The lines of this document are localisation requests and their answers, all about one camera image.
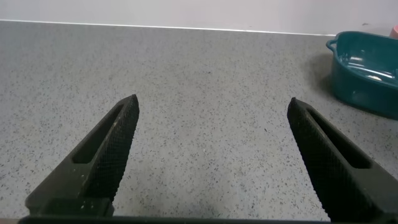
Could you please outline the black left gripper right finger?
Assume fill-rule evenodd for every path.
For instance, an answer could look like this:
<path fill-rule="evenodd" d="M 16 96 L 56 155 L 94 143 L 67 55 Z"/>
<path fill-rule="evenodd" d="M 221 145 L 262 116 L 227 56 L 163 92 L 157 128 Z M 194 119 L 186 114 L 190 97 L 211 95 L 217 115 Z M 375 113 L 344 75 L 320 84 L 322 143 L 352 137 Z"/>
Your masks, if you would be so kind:
<path fill-rule="evenodd" d="M 397 179 L 309 104 L 287 117 L 311 183 L 333 222 L 397 221 Z"/>

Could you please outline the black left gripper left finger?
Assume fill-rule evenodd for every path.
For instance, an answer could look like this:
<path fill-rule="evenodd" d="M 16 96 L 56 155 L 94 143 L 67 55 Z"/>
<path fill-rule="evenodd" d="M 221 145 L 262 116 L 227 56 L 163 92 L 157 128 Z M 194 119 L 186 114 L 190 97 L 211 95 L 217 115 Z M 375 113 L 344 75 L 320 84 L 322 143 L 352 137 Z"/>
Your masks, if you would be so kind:
<path fill-rule="evenodd" d="M 136 95 L 117 102 L 27 197 L 30 215 L 111 216 L 138 118 Z"/>

